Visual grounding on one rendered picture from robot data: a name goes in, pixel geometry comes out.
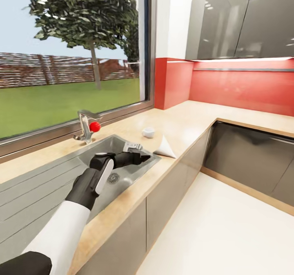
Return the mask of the coffee cup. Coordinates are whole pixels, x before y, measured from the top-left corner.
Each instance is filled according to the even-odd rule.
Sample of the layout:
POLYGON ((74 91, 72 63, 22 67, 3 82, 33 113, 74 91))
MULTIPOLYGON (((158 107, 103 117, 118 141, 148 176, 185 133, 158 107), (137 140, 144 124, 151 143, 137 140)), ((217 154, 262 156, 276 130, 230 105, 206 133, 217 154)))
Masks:
POLYGON ((152 138, 154 135, 155 129, 151 127, 147 127, 142 131, 142 135, 146 138, 152 138))

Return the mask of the paper coffee filter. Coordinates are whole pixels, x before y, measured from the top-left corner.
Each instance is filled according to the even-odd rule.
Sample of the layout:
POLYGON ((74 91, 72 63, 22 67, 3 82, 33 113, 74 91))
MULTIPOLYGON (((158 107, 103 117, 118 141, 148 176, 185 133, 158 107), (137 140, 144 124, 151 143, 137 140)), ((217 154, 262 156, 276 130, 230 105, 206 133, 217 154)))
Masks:
POLYGON ((177 158, 175 156, 175 154, 173 153, 173 151, 171 150, 166 138, 163 136, 163 139, 162 139, 162 142, 161 142, 161 146, 156 150, 154 151, 153 153, 155 154, 162 154, 162 155, 166 155, 166 156, 169 156, 169 157, 173 157, 173 158, 177 158))

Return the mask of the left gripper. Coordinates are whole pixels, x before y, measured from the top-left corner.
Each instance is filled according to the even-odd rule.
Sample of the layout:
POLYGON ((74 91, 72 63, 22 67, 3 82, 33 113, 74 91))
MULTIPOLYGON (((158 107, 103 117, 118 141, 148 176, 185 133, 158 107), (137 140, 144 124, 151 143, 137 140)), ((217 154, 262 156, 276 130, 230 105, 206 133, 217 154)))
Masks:
POLYGON ((139 165, 142 162, 145 162, 146 160, 148 160, 151 156, 150 155, 141 155, 138 152, 121 152, 118 153, 121 154, 123 157, 123 166, 127 166, 127 165, 139 165))

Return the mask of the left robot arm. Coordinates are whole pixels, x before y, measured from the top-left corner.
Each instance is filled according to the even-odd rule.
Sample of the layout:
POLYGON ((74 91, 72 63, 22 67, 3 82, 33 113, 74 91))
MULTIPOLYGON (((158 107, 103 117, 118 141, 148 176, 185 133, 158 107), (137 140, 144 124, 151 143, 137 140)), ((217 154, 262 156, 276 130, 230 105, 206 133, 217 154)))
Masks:
POLYGON ((126 142, 121 153, 96 153, 41 232, 20 256, 0 264, 0 275, 67 275, 88 216, 112 170, 151 157, 132 149, 143 146, 126 142))

